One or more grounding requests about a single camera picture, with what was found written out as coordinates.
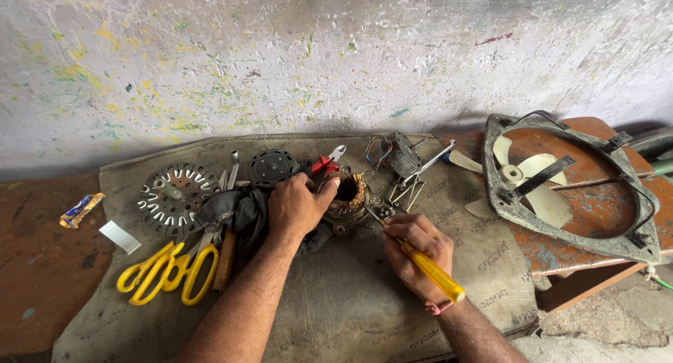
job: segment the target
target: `wall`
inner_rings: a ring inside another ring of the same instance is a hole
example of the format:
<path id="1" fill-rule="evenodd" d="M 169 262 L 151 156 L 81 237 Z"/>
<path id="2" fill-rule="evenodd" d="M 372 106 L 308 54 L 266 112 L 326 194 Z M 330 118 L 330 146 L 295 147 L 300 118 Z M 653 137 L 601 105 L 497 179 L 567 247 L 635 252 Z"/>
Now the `wall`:
<path id="1" fill-rule="evenodd" d="M 0 0 L 0 178 L 492 112 L 668 123 L 671 0 Z"/>

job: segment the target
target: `screwdriver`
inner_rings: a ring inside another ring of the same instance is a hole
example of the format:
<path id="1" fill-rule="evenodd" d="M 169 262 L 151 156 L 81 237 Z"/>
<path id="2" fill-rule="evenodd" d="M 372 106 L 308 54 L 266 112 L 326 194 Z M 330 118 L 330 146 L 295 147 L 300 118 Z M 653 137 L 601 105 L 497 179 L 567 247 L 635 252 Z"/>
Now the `screwdriver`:
<path id="1" fill-rule="evenodd" d="M 374 216 L 376 221 L 383 226 L 384 228 L 386 222 L 381 220 L 371 209 L 365 207 L 365 209 Z M 437 287 L 444 292 L 446 297 L 449 298 L 452 302 L 461 302 L 465 299 L 465 290 L 460 287 L 460 285 L 455 282 L 448 273 L 444 272 L 440 266 L 438 266 L 432 259 L 428 258 L 427 255 L 423 254 L 416 247 L 412 246 L 406 240 L 394 237 L 395 240 L 400 244 L 402 252 L 406 254 L 416 265 L 421 269 L 423 273 L 432 281 Z"/>

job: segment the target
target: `hand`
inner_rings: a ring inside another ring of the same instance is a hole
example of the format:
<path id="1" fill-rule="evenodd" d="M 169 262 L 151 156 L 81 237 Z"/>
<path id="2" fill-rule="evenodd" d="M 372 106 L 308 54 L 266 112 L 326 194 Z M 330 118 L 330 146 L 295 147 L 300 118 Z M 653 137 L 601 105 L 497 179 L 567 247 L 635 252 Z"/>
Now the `hand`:
<path id="1" fill-rule="evenodd" d="M 393 237 L 407 238 L 407 241 L 427 255 L 444 272 L 451 275 L 454 241 L 446 236 L 424 215 L 397 215 L 386 220 L 383 229 L 383 243 L 388 260 L 402 282 L 424 302 L 443 304 L 449 299 L 400 249 Z"/>
<path id="2" fill-rule="evenodd" d="M 320 221 L 337 195 L 339 184 L 341 179 L 334 178 L 325 183 L 320 194 L 314 195 L 309 191 L 313 181 L 303 172 L 278 183 L 267 202 L 269 234 L 289 236 L 299 245 Z"/>

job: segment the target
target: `yellow scissors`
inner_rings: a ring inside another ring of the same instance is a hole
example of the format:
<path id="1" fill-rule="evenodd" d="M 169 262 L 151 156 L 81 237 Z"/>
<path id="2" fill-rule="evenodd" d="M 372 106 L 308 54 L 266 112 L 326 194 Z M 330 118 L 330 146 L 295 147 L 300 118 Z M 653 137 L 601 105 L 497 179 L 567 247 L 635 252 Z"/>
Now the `yellow scissors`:
<path id="1" fill-rule="evenodd" d="M 135 288 L 136 285 L 140 283 L 140 287 L 129 300 L 131 305 L 147 304 L 149 300 L 152 300 L 154 296 L 156 296 L 159 290 L 175 290 L 180 285 L 183 276 L 187 276 L 187 279 L 184 282 L 184 287 L 182 288 L 182 303 L 185 305 L 195 305 L 201 301 L 201 299 L 203 299 L 207 290 L 213 283 L 213 279 L 215 278 L 215 271 L 217 270 L 217 262 L 219 260 L 217 249 L 211 243 L 213 239 L 213 232 L 210 230 L 210 228 L 207 228 L 204 231 L 200 242 L 197 243 L 196 246 L 192 248 L 192 250 L 190 250 L 187 254 L 176 258 L 175 255 L 178 254 L 184 247 L 185 239 L 186 236 L 183 237 L 179 242 L 176 241 L 177 244 L 174 244 L 173 241 L 169 242 L 164 246 L 164 248 L 159 250 L 158 253 L 147 259 L 147 261 L 134 264 L 122 272 L 122 274 L 119 276 L 119 279 L 117 280 L 117 290 L 120 292 L 126 293 L 131 291 L 133 288 Z M 210 272 L 208 272 L 208 277 L 206 278 L 206 281 L 198 294 L 194 298 L 189 298 L 192 293 L 192 288 L 194 287 L 194 282 L 197 280 L 198 272 L 200 271 L 201 265 L 203 264 L 203 260 L 210 253 L 213 253 L 214 257 L 213 265 L 211 265 Z M 196 260 L 191 266 L 189 266 L 189 268 L 187 268 L 192 260 L 192 257 L 194 256 L 196 256 Z M 164 271 L 161 273 L 161 276 L 159 276 L 159 281 L 157 282 L 156 286 L 145 298 L 143 298 L 145 291 L 151 282 L 155 279 L 159 273 L 159 270 L 162 269 L 164 264 L 168 265 L 166 265 Z M 173 278 L 173 280 L 169 280 L 168 275 L 174 267 L 178 267 L 178 274 L 175 276 L 175 278 Z M 129 278 L 134 274 L 135 279 L 133 279 L 131 284 L 126 286 L 125 284 L 127 280 L 129 280 Z"/>

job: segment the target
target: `pliers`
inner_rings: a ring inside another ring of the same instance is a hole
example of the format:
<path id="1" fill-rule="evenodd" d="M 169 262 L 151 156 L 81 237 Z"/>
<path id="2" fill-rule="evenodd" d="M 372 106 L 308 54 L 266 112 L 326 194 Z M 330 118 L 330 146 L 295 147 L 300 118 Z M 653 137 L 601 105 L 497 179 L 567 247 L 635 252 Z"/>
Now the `pliers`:
<path id="1" fill-rule="evenodd" d="M 318 161 L 311 167 L 311 176 L 315 176 L 315 174 L 325 167 L 327 167 L 327 169 L 325 170 L 325 176 L 323 178 L 326 178 L 331 172 L 338 170 L 339 165 L 337 164 L 337 161 L 339 161 L 339 158 L 341 158 L 341 155 L 345 152 L 346 145 L 340 144 L 328 157 L 323 157 L 322 155 L 318 156 Z"/>

